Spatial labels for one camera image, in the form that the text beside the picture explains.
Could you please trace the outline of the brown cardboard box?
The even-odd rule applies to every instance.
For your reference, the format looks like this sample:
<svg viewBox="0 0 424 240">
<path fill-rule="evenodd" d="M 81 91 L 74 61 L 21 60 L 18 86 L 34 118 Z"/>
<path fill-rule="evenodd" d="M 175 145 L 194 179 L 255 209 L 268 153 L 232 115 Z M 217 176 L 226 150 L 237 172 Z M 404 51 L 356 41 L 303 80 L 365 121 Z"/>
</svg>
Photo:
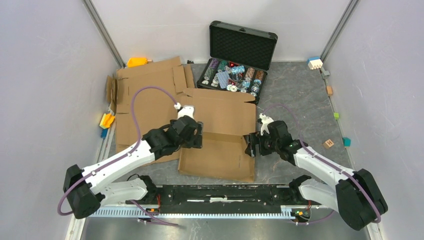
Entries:
<svg viewBox="0 0 424 240">
<path fill-rule="evenodd" d="M 202 147 L 183 148 L 178 171 L 184 175 L 252 183 L 255 160 L 245 153 L 245 136 L 256 131 L 255 97 L 249 93 L 187 88 L 180 102 L 194 106 L 203 123 Z"/>
</svg>

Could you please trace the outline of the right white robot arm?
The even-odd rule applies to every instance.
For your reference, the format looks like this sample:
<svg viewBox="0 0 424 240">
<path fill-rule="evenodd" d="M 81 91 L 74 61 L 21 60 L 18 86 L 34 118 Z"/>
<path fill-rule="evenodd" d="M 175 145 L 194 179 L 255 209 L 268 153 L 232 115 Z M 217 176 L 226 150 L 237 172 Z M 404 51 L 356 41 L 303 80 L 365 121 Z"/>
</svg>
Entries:
<svg viewBox="0 0 424 240">
<path fill-rule="evenodd" d="M 317 202 L 337 212 L 354 230 L 381 221 L 389 207 L 373 175 L 366 169 L 353 170 L 293 139 L 282 120 L 260 120 L 260 131 L 246 135 L 245 153 L 251 157 L 276 153 L 291 165 L 313 174 L 289 183 L 289 199 L 295 204 Z"/>
</svg>

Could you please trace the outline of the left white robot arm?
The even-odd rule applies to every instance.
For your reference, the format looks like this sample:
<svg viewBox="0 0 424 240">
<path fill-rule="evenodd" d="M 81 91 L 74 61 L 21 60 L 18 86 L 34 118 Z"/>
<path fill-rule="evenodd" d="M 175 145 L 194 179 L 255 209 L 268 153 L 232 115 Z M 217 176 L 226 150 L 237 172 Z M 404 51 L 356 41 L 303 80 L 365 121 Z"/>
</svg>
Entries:
<svg viewBox="0 0 424 240">
<path fill-rule="evenodd" d="M 203 123 L 190 116 L 173 119 L 169 124 L 151 129 L 133 145 L 122 152 L 94 165 L 80 168 L 74 164 L 65 173 L 63 192 L 57 212 L 63 216 L 61 207 L 68 201 L 76 219 L 84 219 L 100 207 L 127 200 L 153 203 L 157 190 L 142 179 L 116 182 L 124 174 L 172 155 L 180 148 L 202 147 Z"/>
</svg>

